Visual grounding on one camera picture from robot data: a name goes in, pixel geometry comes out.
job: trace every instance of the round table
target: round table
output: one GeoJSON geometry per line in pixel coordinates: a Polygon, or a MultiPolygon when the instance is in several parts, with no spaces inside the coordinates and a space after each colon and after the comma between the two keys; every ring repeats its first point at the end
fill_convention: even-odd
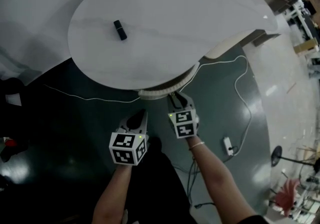
{"type": "Polygon", "coordinates": [[[92,80],[137,90],[183,74],[232,35],[276,28],[264,0],[84,0],[71,19],[68,45],[92,80]]]}

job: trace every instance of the white cable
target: white cable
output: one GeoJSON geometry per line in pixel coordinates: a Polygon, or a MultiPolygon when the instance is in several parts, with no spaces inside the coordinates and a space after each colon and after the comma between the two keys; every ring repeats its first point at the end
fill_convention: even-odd
{"type": "Polygon", "coordinates": [[[63,92],[63,91],[61,91],[61,90],[58,90],[58,89],[53,88],[53,87],[51,87],[51,86],[49,86],[49,85],[46,85],[46,84],[44,84],[44,86],[49,87],[50,89],[56,90],[56,91],[58,91],[58,92],[60,92],[60,93],[62,93],[62,94],[65,94],[65,95],[68,95],[68,96],[71,96],[71,97],[76,97],[76,98],[79,98],[79,99],[84,100],[84,101],[97,100],[97,101],[103,101],[103,102],[132,103],[132,102],[135,102],[135,101],[137,101],[137,100],[140,99],[140,97],[138,97],[138,98],[136,98],[136,99],[134,99],[134,100],[131,100],[131,101],[121,101],[121,100],[111,100],[111,99],[103,99],[103,98],[82,98],[82,97],[77,96],[77,95],[72,95],[72,94],[63,92]]]}
{"type": "Polygon", "coordinates": [[[219,63],[232,63],[232,62],[235,62],[237,59],[239,58],[244,58],[245,61],[246,61],[246,67],[245,67],[245,72],[243,74],[241,74],[235,81],[234,81],[234,89],[235,89],[235,92],[236,94],[239,96],[240,100],[244,103],[244,105],[246,106],[246,108],[248,109],[249,111],[249,114],[250,114],[250,119],[249,119],[249,123],[248,125],[246,126],[246,129],[245,129],[245,132],[244,132],[244,135],[243,135],[243,139],[241,141],[241,144],[240,144],[240,147],[238,148],[238,150],[236,151],[236,153],[233,154],[233,156],[237,156],[239,153],[240,153],[240,150],[242,149],[244,143],[245,143],[245,140],[247,138],[247,134],[248,134],[248,130],[249,130],[249,127],[251,125],[251,121],[252,121],[252,112],[248,106],[248,104],[246,103],[246,101],[241,97],[240,93],[238,92],[238,89],[237,89],[237,82],[239,81],[240,78],[242,78],[247,72],[248,72],[248,59],[243,56],[243,55],[240,55],[238,57],[236,57],[234,60],[229,60],[229,61],[218,61],[218,62],[214,62],[214,63],[205,63],[205,64],[202,64],[201,66],[199,66],[198,70],[195,72],[194,76],[192,77],[192,79],[186,83],[182,89],[180,90],[180,92],[188,85],[190,84],[193,79],[195,78],[196,74],[198,73],[198,71],[203,67],[203,66],[207,66],[207,65],[214,65],[214,64],[219,64],[219,63]]]}

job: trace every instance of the bracelet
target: bracelet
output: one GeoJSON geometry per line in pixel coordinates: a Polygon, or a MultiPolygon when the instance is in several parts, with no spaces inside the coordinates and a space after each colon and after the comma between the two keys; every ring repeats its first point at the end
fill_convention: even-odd
{"type": "Polygon", "coordinates": [[[199,145],[203,145],[203,144],[205,144],[205,142],[204,142],[204,141],[201,141],[201,142],[193,145],[192,147],[190,147],[189,150],[192,150],[193,148],[195,148],[195,147],[197,147],[197,146],[199,146],[199,145]]]}

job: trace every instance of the black stand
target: black stand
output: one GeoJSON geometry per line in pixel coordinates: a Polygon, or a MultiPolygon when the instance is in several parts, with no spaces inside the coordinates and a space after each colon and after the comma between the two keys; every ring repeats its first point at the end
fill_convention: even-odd
{"type": "Polygon", "coordinates": [[[298,161],[298,160],[293,160],[293,159],[290,159],[290,158],[282,157],[282,147],[281,146],[276,146],[274,151],[271,154],[271,166],[275,167],[279,163],[280,159],[284,159],[284,160],[287,160],[287,161],[290,161],[290,162],[302,164],[302,165],[305,165],[305,166],[312,166],[312,167],[314,166],[313,163],[304,162],[304,161],[298,161]]]}

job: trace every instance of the white tile floor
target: white tile floor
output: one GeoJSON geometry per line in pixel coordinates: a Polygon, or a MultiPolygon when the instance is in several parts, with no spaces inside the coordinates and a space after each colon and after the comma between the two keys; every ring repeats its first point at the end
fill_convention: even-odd
{"type": "MultiPolygon", "coordinates": [[[[280,145],[284,157],[302,160],[304,152],[297,147],[314,148],[317,136],[319,81],[309,79],[306,58],[295,54],[289,26],[283,31],[262,46],[249,44],[243,49],[261,93],[270,152],[280,145]]],[[[300,168],[300,164],[281,160],[271,171],[271,187],[278,191],[285,182],[282,170],[289,177],[298,178],[300,168]]]]}

